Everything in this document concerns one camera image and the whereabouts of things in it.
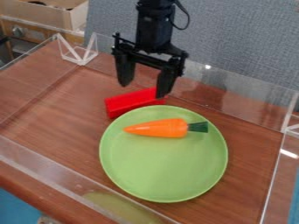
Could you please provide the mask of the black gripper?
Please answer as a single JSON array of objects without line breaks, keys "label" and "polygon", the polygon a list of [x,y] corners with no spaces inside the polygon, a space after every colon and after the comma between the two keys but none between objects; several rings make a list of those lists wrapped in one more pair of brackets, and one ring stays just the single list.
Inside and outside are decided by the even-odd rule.
[{"label": "black gripper", "polygon": [[156,81],[156,98],[164,98],[172,91],[176,78],[182,75],[188,53],[170,43],[154,52],[142,52],[136,43],[124,39],[120,33],[113,34],[112,55],[116,61],[116,77],[125,87],[134,78],[136,63],[158,69]]}]

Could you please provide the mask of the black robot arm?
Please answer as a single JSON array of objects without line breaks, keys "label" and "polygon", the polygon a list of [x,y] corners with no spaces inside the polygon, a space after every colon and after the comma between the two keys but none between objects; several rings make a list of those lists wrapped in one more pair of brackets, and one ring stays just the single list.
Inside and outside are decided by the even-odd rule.
[{"label": "black robot arm", "polygon": [[190,17],[178,0],[138,0],[134,42],[113,35],[116,77],[125,87],[134,78],[136,63],[160,70],[154,97],[165,97],[182,75],[188,53],[172,43],[173,28],[185,30]]}]

